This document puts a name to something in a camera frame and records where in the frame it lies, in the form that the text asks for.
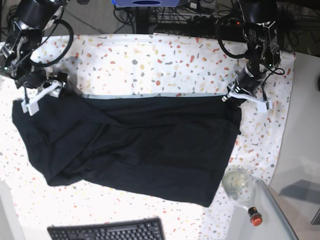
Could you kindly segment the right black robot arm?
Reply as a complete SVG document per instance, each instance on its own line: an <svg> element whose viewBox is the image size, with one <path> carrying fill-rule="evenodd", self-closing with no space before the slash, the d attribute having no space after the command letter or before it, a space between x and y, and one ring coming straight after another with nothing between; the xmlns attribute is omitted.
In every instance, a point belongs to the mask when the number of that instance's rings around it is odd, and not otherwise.
<svg viewBox="0 0 320 240"><path fill-rule="evenodd" d="M59 72L47 76L46 68L57 64L69 51L74 41L74 31L62 19L67 0L22 0L10 20L8 37L0 49L0 71L14 80L17 88L37 89L39 93L58 98L68 85L68 75ZM40 63L31 60L32 54L46 41L45 29L63 25L69 33L63 52L54 60Z"/></svg>

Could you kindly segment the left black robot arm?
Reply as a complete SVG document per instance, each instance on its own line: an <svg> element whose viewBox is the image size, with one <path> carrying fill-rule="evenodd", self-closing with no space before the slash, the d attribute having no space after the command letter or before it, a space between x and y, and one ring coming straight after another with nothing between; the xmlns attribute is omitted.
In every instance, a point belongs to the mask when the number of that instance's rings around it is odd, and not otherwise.
<svg viewBox="0 0 320 240"><path fill-rule="evenodd" d="M272 108L265 85L271 75L284 75L280 68L280 46L277 39L277 3L274 0L240 0L230 14L216 23L215 36L221 50L232 59L246 59L241 71L235 72L234 81L227 85L223 102L240 106L246 101L254 102L257 110L266 113ZM221 28L231 19L240 21L247 50L233 54L223 44Z"/></svg>

